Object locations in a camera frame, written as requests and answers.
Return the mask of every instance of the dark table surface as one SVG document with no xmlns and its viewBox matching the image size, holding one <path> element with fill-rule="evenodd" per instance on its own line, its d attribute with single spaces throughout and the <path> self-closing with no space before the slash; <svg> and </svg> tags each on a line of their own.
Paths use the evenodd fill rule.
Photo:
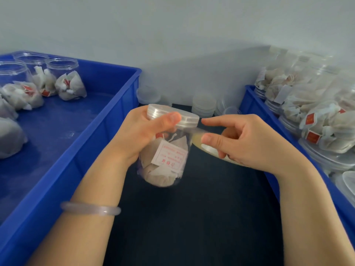
<svg viewBox="0 0 355 266">
<path fill-rule="evenodd" d="M 131 166 L 119 206 L 105 266 L 283 265 L 279 204 L 264 173 L 194 145 L 176 186 L 152 186 Z"/>
</svg>

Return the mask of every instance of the blue plastic tray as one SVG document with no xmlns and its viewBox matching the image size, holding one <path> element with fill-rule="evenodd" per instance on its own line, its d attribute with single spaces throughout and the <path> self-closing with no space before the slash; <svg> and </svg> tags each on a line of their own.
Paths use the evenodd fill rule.
<svg viewBox="0 0 355 266">
<path fill-rule="evenodd" d="M 255 86 L 245 86 L 246 92 L 240 105 L 240 111 L 243 114 L 256 114 L 260 116 L 267 124 L 269 124 L 275 131 L 282 135 L 287 141 L 292 143 L 301 153 L 304 154 L 317 168 L 321 174 L 330 194 L 333 199 L 335 208 L 338 211 L 338 215 L 343 223 L 343 226 L 348 233 L 348 237 L 355 247 L 355 208 L 344 197 L 344 195 L 338 190 L 338 188 L 331 182 L 328 176 L 322 171 L 321 167 L 307 154 L 307 152 L 299 145 L 299 143 L 293 138 L 290 132 L 281 124 L 281 122 L 273 115 L 269 108 L 264 104 L 262 100 L 255 94 Z M 275 196 L 280 201 L 279 184 L 276 178 L 267 172 L 265 172 L 266 178 L 269 181 L 271 188 L 273 189 Z"/>
<path fill-rule="evenodd" d="M 11 54 L 0 60 L 12 59 Z M 141 70 L 79 60 L 88 96 L 43 107 L 18 118 L 29 142 L 0 160 L 0 265 L 23 265 L 50 230 L 80 180 L 138 106 Z"/>
</svg>

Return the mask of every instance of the white wall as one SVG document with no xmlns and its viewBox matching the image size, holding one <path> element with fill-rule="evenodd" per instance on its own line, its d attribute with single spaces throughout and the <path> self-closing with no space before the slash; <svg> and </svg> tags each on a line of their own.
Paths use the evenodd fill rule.
<svg viewBox="0 0 355 266">
<path fill-rule="evenodd" d="M 261 46 L 355 57 L 355 0 L 1 0 L 0 53 L 19 49 L 143 69 L 176 103 L 253 83 Z"/>
</svg>

